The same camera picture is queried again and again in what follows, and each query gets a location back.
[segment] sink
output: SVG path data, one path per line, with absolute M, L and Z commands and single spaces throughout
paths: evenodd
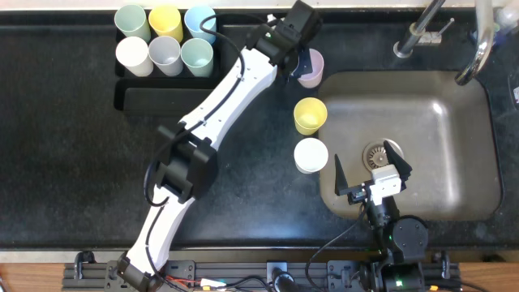
M 407 189 L 395 195 L 402 215 L 428 220 L 484 220 L 501 201 L 487 94 L 476 80 L 454 82 L 456 72 L 342 72 L 322 84 L 328 119 L 319 130 L 329 156 L 341 159 L 348 184 L 371 179 L 387 164 L 390 140 L 413 167 Z M 333 159 L 320 171 L 320 193 L 341 217 L 358 205 L 334 193 Z

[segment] cup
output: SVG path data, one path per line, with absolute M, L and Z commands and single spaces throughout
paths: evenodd
M 129 36 L 119 42 L 115 57 L 135 76 L 144 77 L 152 74 L 153 63 L 148 56 L 148 44 L 137 36 Z
M 159 36 L 148 47 L 149 58 L 167 76 L 176 76 L 182 72 L 180 44 L 171 36 Z
M 180 12 L 173 5 L 153 8 L 149 13 L 149 24 L 159 36 L 174 37 L 178 42 L 181 42 L 184 38 Z
M 304 174 L 312 174 L 323 169 L 328 162 L 328 149 L 315 138 L 306 138 L 295 146 L 295 165 Z
M 299 83 L 304 88 L 314 88 L 321 83 L 323 79 L 324 59 L 323 55 L 315 49 L 310 49 L 310 60 L 312 73 L 302 75 L 298 78 Z
M 180 56 L 189 71 L 196 77 L 209 77 L 212 73 L 213 51 L 206 40 L 190 39 L 182 46 Z
M 216 36 L 203 32 L 200 29 L 202 20 L 215 15 L 214 10 L 209 6 L 195 6 L 190 8 L 184 15 L 184 23 L 194 38 L 201 38 L 212 44 L 216 40 Z M 215 32 L 217 30 L 217 19 L 213 18 L 204 24 L 204 28 Z
M 295 105 L 295 128 L 303 135 L 312 135 L 326 122 L 328 111 L 326 105 L 317 98 L 303 98 Z
M 141 6 L 126 5 L 121 7 L 114 16 L 115 26 L 127 37 L 140 37 L 149 42 L 152 34 L 146 21 L 146 12 Z

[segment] countertop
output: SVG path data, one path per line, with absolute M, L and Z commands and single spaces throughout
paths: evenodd
M 0 15 L 0 249 L 126 249 L 148 206 L 141 185 L 156 147 L 156 128 L 180 116 L 130 116 L 113 107 L 116 28 L 113 12 Z M 324 79 L 338 71 L 457 71 L 474 57 L 467 32 L 474 13 L 442 11 L 432 28 L 457 22 L 438 47 L 406 60 L 392 45 L 417 11 L 341 11 L 325 17 L 311 47 L 324 56 Z M 222 32 L 243 44 L 248 27 Z M 429 221 L 430 248 L 519 246 L 519 37 L 496 49 L 478 80 L 488 91 L 503 201 L 486 221 Z M 227 66 L 232 53 L 223 51 Z M 188 210 L 173 249 L 318 247 L 353 221 L 331 213 L 319 175 L 297 171 L 302 136 L 292 110 L 315 97 L 278 79 L 229 130 L 210 192 Z M 365 249 L 371 232 L 357 226 L 336 245 Z

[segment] faucet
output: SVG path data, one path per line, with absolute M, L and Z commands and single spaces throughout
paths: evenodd
M 453 19 L 439 32 L 426 32 L 427 25 L 444 5 L 445 0 L 433 0 L 422 13 L 416 23 L 410 25 L 409 30 L 401 41 L 393 46 L 393 52 L 399 58 L 408 58 L 413 53 L 416 45 L 439 45 L 441 35 L 453 23 Z M 478 44 L 476 54 L 469 65 L 460 71 L 455 81 L 458 85 L 469 83 L 481 71 L 494 42 L 494 14 L 491 0 L 474 0 L 476 6 L 476 18 L 478 21 Z

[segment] drain strainer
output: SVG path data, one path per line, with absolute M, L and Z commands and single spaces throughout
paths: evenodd
M 388 157 L 386 156 L 386 149 L 384 149 L 384 141 L 388 141 L 392 148 L 400 155 L 400 157 L 404 158 L 404 153 L 400 146 L 392 140 L 389 139 L 379 139 L 369 143 L 365 148 L 362 154 L 362 158 L 364 160 L 364 165 L 367 170 L 372 171 L 374 169 L 378 169 L 380 167 L 386 166 L 388 164 Z

